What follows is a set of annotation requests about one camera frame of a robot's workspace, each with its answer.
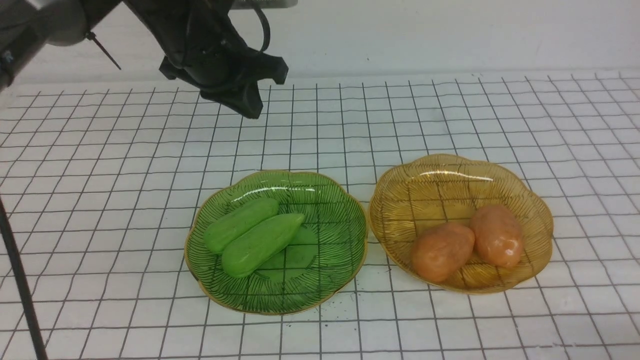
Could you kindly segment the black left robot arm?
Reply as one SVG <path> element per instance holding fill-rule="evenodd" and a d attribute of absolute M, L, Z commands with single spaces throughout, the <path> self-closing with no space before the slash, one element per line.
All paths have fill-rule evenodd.
<path fill-rule="evenodd" d="M 96 41 L 94 27 L 118 0 L 3 0 L 0 6 L 1 88 L 45 45 L 73 46 Z M 234 27 L 234 0 L 127 0 L 126 6 L 153 34 L 164 52 L 160 72 L 199 89 L 240 116 L 257 119 L 263 111 L 258 83 L 285 83 L 285 59 L 269 55 L 271 28 L 263 3 L 245 0 L 260 21 L 263 42 L 251 48 Z"/>

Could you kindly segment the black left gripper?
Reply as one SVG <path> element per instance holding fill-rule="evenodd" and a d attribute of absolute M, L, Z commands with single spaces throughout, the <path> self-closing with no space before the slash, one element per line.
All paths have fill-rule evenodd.
<path fill-rule="evenodd" d="M 265 12 L 253 5 L 262 27 L 260 48 L 250 47 L 233 25 L 233 0 L 128 0 L 126 6 L 144 23 L 162 48 L 161 71 L 200 89 L 215 101 L 248 119 L 258 119 L 263 101 L 258 81 L 282 85 L 288 65 L 269 55 L 271 27 Z"/>

